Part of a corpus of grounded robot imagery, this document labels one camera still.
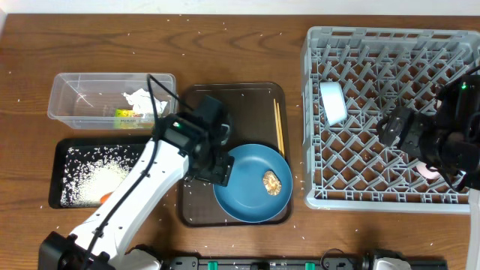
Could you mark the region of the pink plastic cup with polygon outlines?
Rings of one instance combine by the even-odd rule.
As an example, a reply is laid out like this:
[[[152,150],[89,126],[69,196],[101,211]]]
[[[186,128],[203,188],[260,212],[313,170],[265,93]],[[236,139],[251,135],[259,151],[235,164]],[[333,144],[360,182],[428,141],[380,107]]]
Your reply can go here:
[[[437,168],[427,167],[426,163],[418,163],[416,165],[417,171],[426,179],[438,179],[441,175]]]

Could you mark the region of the light blue rice bowl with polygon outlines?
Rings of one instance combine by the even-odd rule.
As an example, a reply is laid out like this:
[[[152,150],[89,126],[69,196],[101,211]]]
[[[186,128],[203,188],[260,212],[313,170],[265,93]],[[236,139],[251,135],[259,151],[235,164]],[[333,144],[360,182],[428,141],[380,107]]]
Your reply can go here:
[[[335,125],[347,118],[347,107],[339,82],[321,82],[319,90],[327,121]]]

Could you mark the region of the white tissue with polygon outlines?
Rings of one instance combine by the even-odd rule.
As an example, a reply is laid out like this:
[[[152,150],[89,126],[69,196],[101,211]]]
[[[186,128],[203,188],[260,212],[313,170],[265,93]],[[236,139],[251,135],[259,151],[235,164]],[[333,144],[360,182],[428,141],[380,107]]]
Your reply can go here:
[[[132,106],[132,111],[135,115],[146,115],[154,112],[150,93],[143,88],[138,89],[133,94],[124,92],[122,96],[126,99],[127,103]],[[154,98],[158,115],[164,112],[168,103],[168,101],[159,101],[156,97]]]

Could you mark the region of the yellow snack wrapper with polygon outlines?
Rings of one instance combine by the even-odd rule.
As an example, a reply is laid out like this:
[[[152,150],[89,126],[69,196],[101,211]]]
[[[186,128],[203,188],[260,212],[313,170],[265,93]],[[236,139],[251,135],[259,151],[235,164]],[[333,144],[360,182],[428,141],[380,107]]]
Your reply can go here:
[[[155,124],[153,114],[137,113],[132,109],[117,109],[113,127],[115,129],[149,129]]]

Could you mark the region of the orange carrot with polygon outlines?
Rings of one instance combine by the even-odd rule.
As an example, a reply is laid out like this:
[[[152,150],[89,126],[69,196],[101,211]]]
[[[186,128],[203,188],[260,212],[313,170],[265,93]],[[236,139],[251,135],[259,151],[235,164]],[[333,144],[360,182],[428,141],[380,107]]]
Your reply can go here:
[[[103,205],[110,198],[111,195],[112,195],[112,192],[103,195],[100,198],[100,204]]]

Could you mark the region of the pile of white rice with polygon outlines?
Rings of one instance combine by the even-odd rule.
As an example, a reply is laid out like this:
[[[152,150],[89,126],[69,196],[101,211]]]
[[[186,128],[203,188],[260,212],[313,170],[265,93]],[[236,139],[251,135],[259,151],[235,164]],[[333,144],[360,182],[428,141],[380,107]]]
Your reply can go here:
[[[71,146],[61,166],[62,208],[98,207],[101,198],[112,193],[138,161],[143,144]]]

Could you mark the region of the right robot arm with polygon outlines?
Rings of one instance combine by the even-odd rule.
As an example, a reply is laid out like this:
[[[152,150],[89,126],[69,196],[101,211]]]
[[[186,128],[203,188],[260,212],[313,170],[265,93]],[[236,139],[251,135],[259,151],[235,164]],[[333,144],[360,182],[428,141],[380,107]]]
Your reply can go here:
[[[469,189],[467,269],[479,268],[479,75],[478,67],[444,85],[435,115],[397,107],[376,124],[379,141],[437,171],[456,192]]]

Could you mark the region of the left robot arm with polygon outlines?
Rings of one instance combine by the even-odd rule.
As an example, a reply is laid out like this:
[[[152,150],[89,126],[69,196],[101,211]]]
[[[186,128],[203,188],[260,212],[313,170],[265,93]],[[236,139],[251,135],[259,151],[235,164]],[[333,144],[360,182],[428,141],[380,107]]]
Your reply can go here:
[[[133,237],[178,181],[227,186],[234,159],[222,148],[230,132],[227,108],[210,96],[156,120],[139,160],[106,202],[69,236],[51,232],[42,242],[39,269],[160,269],[156,256],[129,248]]]

